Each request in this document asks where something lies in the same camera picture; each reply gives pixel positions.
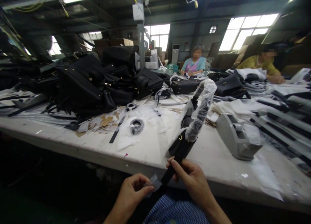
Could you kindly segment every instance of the electrical box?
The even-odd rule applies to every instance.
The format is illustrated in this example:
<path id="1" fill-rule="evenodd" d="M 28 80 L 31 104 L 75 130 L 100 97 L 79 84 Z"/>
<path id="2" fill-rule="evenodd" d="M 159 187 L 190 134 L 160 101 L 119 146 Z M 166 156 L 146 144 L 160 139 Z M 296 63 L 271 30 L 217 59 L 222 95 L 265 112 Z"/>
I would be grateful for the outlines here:
<path id="1" fill-rule="evenodd" d="M 145 20 L 143 4 L 136 3 L 133 5 L 133 17 L 135 21 Z"/>

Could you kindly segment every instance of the roll of tape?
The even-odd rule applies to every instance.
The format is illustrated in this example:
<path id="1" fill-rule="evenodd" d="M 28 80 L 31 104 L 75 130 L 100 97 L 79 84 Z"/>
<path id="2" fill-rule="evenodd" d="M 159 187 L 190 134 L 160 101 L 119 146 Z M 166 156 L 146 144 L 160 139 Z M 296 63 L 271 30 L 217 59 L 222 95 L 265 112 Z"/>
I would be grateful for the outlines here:
<path id="1" fill-rule="evenodd" d="M 240 124 L 232 124 L 236 132 L 242 131 L 242 126 Z"/>
<path id="2" fill-rule="evenodd" d="M 137 108 L 137 105 L 135 103 L 129 103 L 128 105 L 126 105 L 126 110 L 127 111 L 132 111 L 134 109 Z"/>
<path id="3" fill-rule="evenodd" d="M 142 119 L 134 119 L 130 122 L 130 129 L 133 135 L 140 133 L 144 128 L 144 121 Z"/>

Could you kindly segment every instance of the teal shirt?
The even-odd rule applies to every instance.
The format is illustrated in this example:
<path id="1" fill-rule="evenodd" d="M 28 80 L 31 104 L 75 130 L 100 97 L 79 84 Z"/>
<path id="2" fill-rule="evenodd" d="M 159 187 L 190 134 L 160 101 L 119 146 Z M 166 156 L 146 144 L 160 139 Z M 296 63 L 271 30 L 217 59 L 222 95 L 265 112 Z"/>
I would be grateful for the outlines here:
<path id="1" fill-rule="evenodd" d="M 190 62 L 190 66 L 193 66 L 193 64 L 194 64 L 193 60 L 192 60 L 192 58 L 189 58 L 185 61 L 184 65 L 181 69 L 185 71 L 189 62 Z M 205 69 L 205 62 L 206 62 L 205 58 L 200 57 L 198 64 L 197 64 L 197 71 Z"/>

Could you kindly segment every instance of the woman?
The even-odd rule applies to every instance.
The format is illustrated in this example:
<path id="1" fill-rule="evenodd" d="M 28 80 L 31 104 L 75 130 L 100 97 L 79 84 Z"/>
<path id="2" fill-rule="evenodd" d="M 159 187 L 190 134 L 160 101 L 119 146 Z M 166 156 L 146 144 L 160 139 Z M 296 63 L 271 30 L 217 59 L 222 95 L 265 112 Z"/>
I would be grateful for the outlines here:
<path id="1" fill-rule="evenodd" d="M 280 71 L 278 71 L 274 65 L 274 57 L 277 55 L 273 48 L 273 45 L 264 46 L 261 55 L 255 55 L 248 57 L 245 61 L 238 65 L 237 69 L 258 69 L 262 68 L 267 71 L 266 78 L 274 84 L 282 84 L 285 79 L 281 76 Z"/>
<path id="2" fill-rule="evenodd" d="M 181 75 L 188 73 L 189 76 L 193 76 L 204 71 L 206 60 L 201 56 L 203 50 L 204 45 L 202 44 L 194 47 L 192 58 L 187 59 L 181 68 Z"/>

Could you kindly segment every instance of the blue checkered fabric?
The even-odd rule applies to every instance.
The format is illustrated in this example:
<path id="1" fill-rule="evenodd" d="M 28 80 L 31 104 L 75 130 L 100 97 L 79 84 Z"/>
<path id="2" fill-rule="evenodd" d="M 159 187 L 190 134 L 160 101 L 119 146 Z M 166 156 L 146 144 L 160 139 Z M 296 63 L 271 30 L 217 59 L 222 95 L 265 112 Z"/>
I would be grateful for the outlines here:
<path id="1" fill-rule="evenodd" d="M 153 206 L 144 224 L 207 223 L 204 213 L 190 200 L 176 200 L 163 195 Z"/>

